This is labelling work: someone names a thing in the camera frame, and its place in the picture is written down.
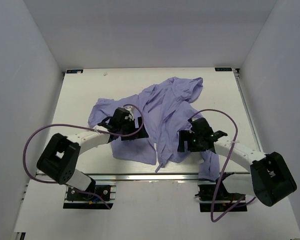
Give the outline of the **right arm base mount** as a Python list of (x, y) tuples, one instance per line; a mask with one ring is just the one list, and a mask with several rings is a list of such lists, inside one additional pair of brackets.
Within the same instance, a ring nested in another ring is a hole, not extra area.
[[(194, 197), (199, 200), (200, 212), (207, 213), (211, 210), (212, 199), (215, 192), (216, 184), (199, 184), (198, 193)], [(223, 185), (220, 185), (218, 193), (215, 198), (214, 212), (224, 212), (234, 205), (241, 195), (238, 193), (228, 193)], [(246, 212), (247, 206), (245, 198), (234, 207), (231, 212)]]

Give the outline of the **lilac zip-up jacket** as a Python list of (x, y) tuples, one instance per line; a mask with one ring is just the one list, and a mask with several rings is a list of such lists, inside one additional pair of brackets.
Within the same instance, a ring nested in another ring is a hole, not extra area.
[(171, 77), (160, 84), (151, 85), (139, 94), (120, 100), (100, 98), (93, 106), (88, 118), (89, 127), (94, 127), (115, 109), (126, 104), (138, 107), (134, 115), (142, 112), (148, 138), (111, 143), (112, 155), (116, 159), (157, 165), (157, 169), (168, 163), (181, 163), (190, 152), (178, 152), (179, 131), (191, 128), (188, 119), (197, 110), (191, 106), (203, 90), (203, 78)]

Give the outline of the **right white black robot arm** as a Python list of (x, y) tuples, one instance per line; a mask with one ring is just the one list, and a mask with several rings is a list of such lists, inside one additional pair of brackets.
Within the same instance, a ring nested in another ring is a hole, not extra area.
[(215, 187), (216, 195), (228, 199), (233, 194), (250, 195), (265, 206), (296, 191), (296, 182), (282, 155), (263, 153), (231, 140), (223, 131), (213, 131), (205, 118), (189, 120), (191, 128), (179, 132), (179, 152), (211, 151), (243, 167), (247, 174), (221, 174)]

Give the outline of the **left blue table label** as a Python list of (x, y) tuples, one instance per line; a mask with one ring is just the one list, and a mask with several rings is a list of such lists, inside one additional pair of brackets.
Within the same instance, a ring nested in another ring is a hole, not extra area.
[(66, 74), (82, 74), (83, 70), (82, 69), (68, 69), (66, 71)]

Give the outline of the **right blue table label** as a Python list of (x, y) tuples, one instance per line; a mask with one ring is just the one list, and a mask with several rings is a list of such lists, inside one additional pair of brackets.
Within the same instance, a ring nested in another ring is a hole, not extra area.
[(221, 72), (221, 71), (222, 71), (222, 72), (224, 72), (224, 71), (225, 71), (225, 72), (227, 72), (227, 71), (228, 71), (228, 72), (231, 72), (231, 71), (232, 71), (232, 68), (231, 68), (231, 67), (228, 67), (228, 68), (227, 68), (227, 67), (215, 67), (214, 69), (215, 69), (216, 72), (218, 72), (218, 71), (219, 71), (219, 72)]

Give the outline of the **blue table label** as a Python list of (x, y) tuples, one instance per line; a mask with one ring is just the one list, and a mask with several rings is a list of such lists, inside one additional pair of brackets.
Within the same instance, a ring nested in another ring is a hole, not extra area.
[(66, 71), (66, 74), (82, 74), (83, 70), (82, 69), (68, 69)]
[(216, 72), (218, 72), (218, 71), (219, 71), (219, 72), (221, 72), (221, 71), (222, 71), (222, 72), (224, 72), (224, 71), (225, 71), (225, 72), (227, 72), (227, 71), (228, 71), (228, 72), (231, 72), (231, 71), (232, 71), (232, 68), (231, 68), (231, 67), (228, 67), (228, 68), (227, 68), (227, 67), (215, 67), (214, 69), (215, 69)]

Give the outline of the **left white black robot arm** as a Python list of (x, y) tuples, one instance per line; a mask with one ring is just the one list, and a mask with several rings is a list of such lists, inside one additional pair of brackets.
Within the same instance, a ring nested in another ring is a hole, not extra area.
[(95, 180), (76, 169), (78, 158), (86, 151), (118, 138), (122, 141), (147, 138), (143, 115), (134, 118), (133, 110), (137, 109), (134, 105), (118, 107), (112, 116), (104, 118), (92, 129), (67, 125), (84, 131), (69, 136), (54, 134), (37, 162), (38, 170), (59, 185), (73, 188), (83, 199), (99, 198)]

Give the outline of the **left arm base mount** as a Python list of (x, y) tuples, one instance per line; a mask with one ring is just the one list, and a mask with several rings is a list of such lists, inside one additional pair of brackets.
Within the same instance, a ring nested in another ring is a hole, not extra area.
[(113, 182), (96, 183), (91, 190), (76, 190), (67, 186), (63, 209), (110, 210), (116, 198), (116, 185)]

